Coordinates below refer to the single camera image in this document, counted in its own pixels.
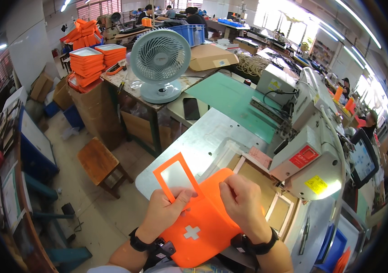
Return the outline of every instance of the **desk fan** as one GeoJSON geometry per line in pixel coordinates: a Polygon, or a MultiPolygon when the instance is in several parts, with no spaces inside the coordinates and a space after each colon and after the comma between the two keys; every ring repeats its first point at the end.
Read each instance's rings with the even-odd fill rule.
{"type": "Polygon", "coordinates": [[[191,60],[185,38],[170,29],[151,30],[138,38],[130,56],[133,73],[144,81],[140,93],[145,101],[164,104],[178,98],[182,87],[177,78],[191,60]]]}

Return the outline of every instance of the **worker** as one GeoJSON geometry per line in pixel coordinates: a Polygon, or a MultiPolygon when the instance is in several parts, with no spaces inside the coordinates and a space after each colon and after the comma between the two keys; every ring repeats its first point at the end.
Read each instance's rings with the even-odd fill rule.
{"type": "Polygon", "coordinates": [[[186,13],[186,22],[190,25],[204,25],[204,37],[208,38],[208,26],[206,25],[206,20],[202,15],[198,14],[198,8],[189,7],[185,9],[186,13]]]}
{"type": "Polygon", "coordinates": [[[378,114],[375,110],[370,110],[365,117],[359,117],[359,119],[365,120],[365,126],[361,127],[368,139],[373,138],[373,132],[376,129],[376,123],[378,122],[378,114]]]}
{"type": "Polygon", "coordinates": [[[150,17],[150,15],[155,11],[155,8],[153,7],[152,8],[152,5],[149,4],[145,7],[145,9],[142,11],[142,13],[138,16],[138,20],[136,22],[137,25],[141,25],[142,24],[142,19],[144,17],[150,17]]]}
{"type": "Polygon", "coordinates": [[[164,17],[167,17],[169,19],[175,19],[176,18],[176,11],[171,8],[170,5],[167,6],[167,12],[164,14],[164,17]]]}
{"type": "MultiPolygon", "coordinates": [[[[261,211],[261,189],[260,187],[237,174],[226,178],[219,183],[220,196],[226,212],[230,218],[237,223],[242,231],[250,238],[254,245],[275,242],[268,252],[257,255],[260,269],[264,273],[293,272],[290,253],[286,245],[273,237],[273,230],[265,221],[261,211]]],[[[155,190],[150,197],[147,213],[142,224],[136,229],[134,235],[140,241],[151,244],[167,228],[169,228],[182,213],[183,208],[191,197],[197,194],[191,190],[179,188],[172,190],[176,198],[170,203],[163,190],[155,190]]],[[[97,268],[89,269],[88,273],[138,273],[141,271],[148,258],[147,251],[135,250],[130,241],[121,245],[109,259],[109,262],[97,268]]],[[[230,272],[219,260],[214,257],[192,270],[211,272],[230,272]]],[[[174,261],[167,258],[162,259],[155,266],[148,268],[147,272],[187,272],[188,269],[179,268],[174,261]]]]}
{"type": "Polygon", "coordinates": [[[344,82],[343,95],[347,99],[349,98],[349,94],[350,94],[350,82],[348,78],[344,78],[343,82],[344,82]]]}

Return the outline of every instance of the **fan base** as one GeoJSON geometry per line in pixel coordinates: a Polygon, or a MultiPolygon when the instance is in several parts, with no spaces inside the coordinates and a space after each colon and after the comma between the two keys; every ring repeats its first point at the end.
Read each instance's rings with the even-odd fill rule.
{"type": "Polygon", "coordinates": [[[146,102],[152,104],[165,104],[177,99],[180,96],[181,90],[182,86],[176,79],[170,83],[143,83],[140,92],[142,99],[146,102]]]}

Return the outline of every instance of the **smartphone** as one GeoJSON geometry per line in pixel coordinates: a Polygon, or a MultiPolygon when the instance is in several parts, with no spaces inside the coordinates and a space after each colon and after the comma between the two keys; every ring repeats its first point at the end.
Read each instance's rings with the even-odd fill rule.
{"type": "Polygon", "coordinates": [[[184,113],[187,121],[196,121],[200,118],[197,99],[184,98],[184,113]]]}

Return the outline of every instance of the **blue bin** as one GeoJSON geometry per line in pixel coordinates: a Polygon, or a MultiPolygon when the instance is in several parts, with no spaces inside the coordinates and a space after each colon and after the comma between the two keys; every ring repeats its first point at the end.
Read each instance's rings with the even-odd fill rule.
{"type": "Polygon", "coordinates": [[[71,127],[78,127],[79,131],[85,128],[82,118],[80,117],[79,112],[77,111],[76,106],[73,104],[68,109],[63,112],[66,120],[68,120],[71,127]]]}
{"type": "Polygon", "coordinates": [[[198,46],[204,43],[205,25],[181,25],[170,27],[169,29],[182,35],[190,47],[198,46]]]}
{"type": "MultiPolygon", "coordinates": [[[[328,240],[332,232],[333,232],[333,225],[328,227],[328,230],[326,231],[326,236],[323,241],[322,248],[320,249],[319,255],[317,256],[317,261],[320,261],[322,259],[323,253],[328,247],[328,240]]],[[[344,252],[346,243],[347,243],[347,238],[339,229],[337,229],[332,247],[328,253],[328,257],[326,258],[326,261],[322,264],[315,264],[314,266],[320,268],[325,272],[332,273],[333,270],[335,269],[335,265],[337,265],[338,259],[341,257],[341,255],[344,252]]]]}
{"type": "Polygon", "coordinates": [[[237,22],[231,22],[231,21],[227,21],[225,19],[218,19],[219,23],[223,23],[223,24],[226,24],[226,25],[230,25],[230,26],[233,26],[233,27],[236,27],[236,28],[242,28],[244,27],[243,24],[240,24],[240,23],[237,23],[237,22]]]}
{"type": "Polygon", "coordinates": [[[54,101],[51,101],[47,106],[44,107],[44,112],[49,118],[54,117],[54,115],[59,111],[60,109],[54,101]]]}

